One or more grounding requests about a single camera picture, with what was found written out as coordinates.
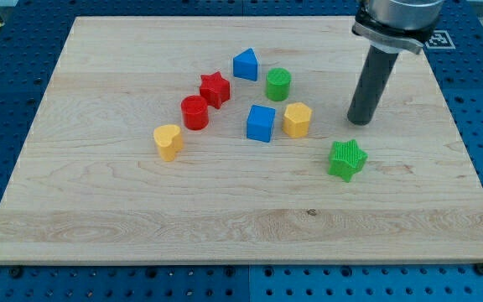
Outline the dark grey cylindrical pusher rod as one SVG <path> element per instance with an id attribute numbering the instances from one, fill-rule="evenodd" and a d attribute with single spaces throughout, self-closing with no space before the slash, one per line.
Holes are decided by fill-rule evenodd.
<path id="1" fill-rule="evenodd" d="M 370 47 L 347 112 L 350 122 L 359 126 L 371 122 L 397 57 L 398 53 Z"/>

